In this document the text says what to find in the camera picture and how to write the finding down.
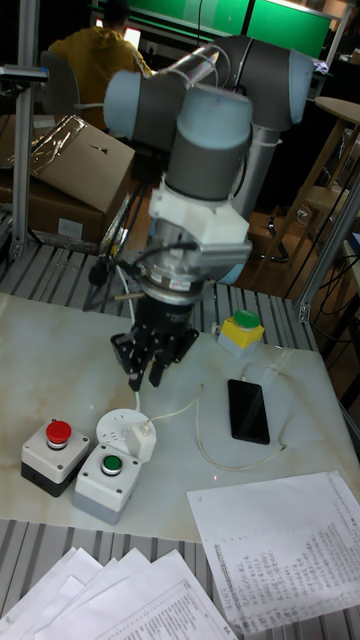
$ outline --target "black smartphone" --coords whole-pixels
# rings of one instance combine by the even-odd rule
[[[269,427],[260,385],[229,380],[228,388],[232,437],[257,444],[269,444]]]

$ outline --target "stack of paper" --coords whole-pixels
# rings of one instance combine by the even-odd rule
[[[360,604],[360,507],[337,472],[188,496],[235,632]]]
[[[71,549],[0,621],[1,640],[235,640],[177,551],[102,567]]]

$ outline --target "emergency stop button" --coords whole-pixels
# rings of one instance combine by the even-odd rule
[[[62,420],[52,420],[46,427],[47,444],[51,449],[63,449],[71,436],[71,427]]]
[[[107,476],[117,476],[122,469],[122,460],[118,456],[105,456],[101,463],[101,471]]]

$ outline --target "red button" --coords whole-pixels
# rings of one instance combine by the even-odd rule
[[[55,420],[46,427],[46,435],[53,444],[64,444],[71,436],[71,427],[67,422]]]

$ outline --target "green button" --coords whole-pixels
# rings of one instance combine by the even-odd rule
[[[118,471],[122,467],[122,462],[117,456],[106,456],[104,458],[104,467],[108,471]]]
[[[260,318],[253,311],[239,310],[234,313],[234,320],[244,329],[256,329],[260,324]]]

